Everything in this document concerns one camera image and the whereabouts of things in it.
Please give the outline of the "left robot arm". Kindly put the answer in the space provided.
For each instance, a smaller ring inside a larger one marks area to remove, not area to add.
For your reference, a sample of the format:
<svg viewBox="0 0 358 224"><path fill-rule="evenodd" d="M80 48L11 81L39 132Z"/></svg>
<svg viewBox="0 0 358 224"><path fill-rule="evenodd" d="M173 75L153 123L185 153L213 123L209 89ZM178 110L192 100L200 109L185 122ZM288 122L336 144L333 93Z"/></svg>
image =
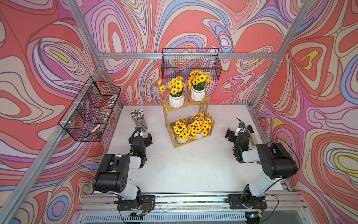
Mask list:
<svg viewBox="0 0 358 224"><path fill-rule="evenodd" d="M147 161L146 147L152 145L150 133L137 127L129 138L130 152L106 154L97 169L92 188L96 192L114 194L118 211L151 212L155 196L144 196L139 186L130 183L129 170L142 169Z"/></svg>

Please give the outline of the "grey black stapler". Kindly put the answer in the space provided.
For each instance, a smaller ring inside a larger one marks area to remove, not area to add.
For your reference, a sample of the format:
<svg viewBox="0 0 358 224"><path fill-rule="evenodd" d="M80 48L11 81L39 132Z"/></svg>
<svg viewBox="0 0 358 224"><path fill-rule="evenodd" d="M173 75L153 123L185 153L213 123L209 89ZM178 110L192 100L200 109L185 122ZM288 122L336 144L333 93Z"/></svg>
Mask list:
<svg viewBox="0 0 358 224"><path fill-rule="evenodd" d="M249 141L251 143L252 146L255 146L257 144L255 135L254 135L254 130L253 127L251 125L246 126L246 132L249 134Z"/></svg>

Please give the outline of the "clear cup of pencils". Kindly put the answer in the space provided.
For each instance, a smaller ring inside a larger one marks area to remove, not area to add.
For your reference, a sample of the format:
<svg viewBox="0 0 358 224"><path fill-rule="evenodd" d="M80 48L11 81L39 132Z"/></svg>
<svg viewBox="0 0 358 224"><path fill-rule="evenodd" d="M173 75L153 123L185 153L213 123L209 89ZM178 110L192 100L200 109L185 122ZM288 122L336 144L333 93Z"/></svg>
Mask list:
<svg viewBox="0 0 358 224"><path fill-rule="evenodd" d="M148 130L148 125L145 121L144 111L141 108L136 108L132 110L131 117L136 127L140 127L142 131Z"/></svg>

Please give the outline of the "wooden two-tier shelf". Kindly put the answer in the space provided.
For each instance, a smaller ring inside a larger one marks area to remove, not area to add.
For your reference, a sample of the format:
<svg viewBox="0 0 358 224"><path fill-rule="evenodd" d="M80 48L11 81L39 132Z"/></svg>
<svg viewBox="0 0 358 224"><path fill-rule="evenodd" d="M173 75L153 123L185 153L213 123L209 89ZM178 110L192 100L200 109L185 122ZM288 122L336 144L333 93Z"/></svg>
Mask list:
<svg viewBox="0 0 358 224"><path fill-rule="evenodd" d="M183 106L180 108L171 107L169 98L162 101L165 127L174 148L210 136L215 125L214 119L208 112L210 102L208 95L202 101L194 101L188 94L184 94L181 99L183 100ZM170 112L177 112L190 106L198 106L199 112L187 118L179 118L173 122L169 121Z"/></svg>

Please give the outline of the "white marker in basket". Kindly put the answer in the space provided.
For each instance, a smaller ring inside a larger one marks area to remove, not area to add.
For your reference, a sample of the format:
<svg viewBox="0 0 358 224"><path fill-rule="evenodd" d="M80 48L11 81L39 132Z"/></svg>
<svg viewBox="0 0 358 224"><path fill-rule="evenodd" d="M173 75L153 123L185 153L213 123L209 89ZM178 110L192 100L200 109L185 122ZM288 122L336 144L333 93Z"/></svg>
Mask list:
<svg viewBox="0 0 358 224"><path fill-rule="evenodd" d="M92 129L88 134L86 134L85 138L88 138L91 134L93 134L100 127L101 127L101 124L98 124L94 129Z"/></svg>

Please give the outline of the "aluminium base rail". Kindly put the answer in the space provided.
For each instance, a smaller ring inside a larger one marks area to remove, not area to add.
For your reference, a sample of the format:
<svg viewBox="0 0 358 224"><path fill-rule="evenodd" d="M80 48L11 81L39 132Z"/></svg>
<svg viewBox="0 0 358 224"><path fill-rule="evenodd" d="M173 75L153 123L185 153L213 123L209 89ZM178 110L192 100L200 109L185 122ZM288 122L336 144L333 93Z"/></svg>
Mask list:
<svg viewBox="0 0 358 224"><path fill-rule="evenodd" d="M117 197L85 195L73 224L314 224L302 197L292 191L271 192L264 205L246 209L237 192L155 194L142 211L118 211Z"/></svg>

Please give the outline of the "sunflower pot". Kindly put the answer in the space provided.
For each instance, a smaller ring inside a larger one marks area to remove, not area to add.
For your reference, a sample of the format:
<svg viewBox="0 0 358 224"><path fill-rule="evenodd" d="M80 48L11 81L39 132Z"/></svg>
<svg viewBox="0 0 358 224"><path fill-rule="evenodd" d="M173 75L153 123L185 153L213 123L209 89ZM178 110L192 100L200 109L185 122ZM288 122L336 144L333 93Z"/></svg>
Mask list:
<svg viewBox="0 0 358 224"><path fill-rule="evenodd" d="M173 131L178 144L185 144L191 138L190 127L187 119L181 118L174 123Z"/></svg>
<svg viewBox="0 0 358 224"><path fill-rule="evenodd" d="M184 78L179 76L173 78L167 84L163 84L162 80L158 81L158 86L161 92L169 91L169 105L171 108L180 108L184 104Z"/></svg>
<svg viewBox="0 0 358 224"><path fill-rule="evenodd" d="M211 134L214 125L214 120L211 117L204 117L203 113L198 113L191 119L193 122L188 125L190 127L191 139L200 140Z"/></svg>
<svg viewBox="0 0 358 224"><path fill-rule="evenodd" d="M191 99L202 101L206 96L206 86L212 85L212 77L209 72L192 70L189 75L188 87L190 88Z"/></svg>

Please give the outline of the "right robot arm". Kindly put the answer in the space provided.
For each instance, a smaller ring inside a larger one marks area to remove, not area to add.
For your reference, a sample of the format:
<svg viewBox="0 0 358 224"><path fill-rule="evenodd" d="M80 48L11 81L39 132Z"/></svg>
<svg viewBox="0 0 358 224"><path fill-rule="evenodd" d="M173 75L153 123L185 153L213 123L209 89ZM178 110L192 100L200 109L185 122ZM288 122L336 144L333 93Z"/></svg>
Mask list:
<svg viewBox="0 0 358 224"><path fill-rule="evenodd" d="M227 201L231 209L267 208L266 193L277 182L294 176L299 168L292 156L281 143L256 144L249 149L250 134L244 131L227 129L225 138L233 143L233 155L240 163L260 163L262 172L246 185L242 195L229 195Z"/></svg>

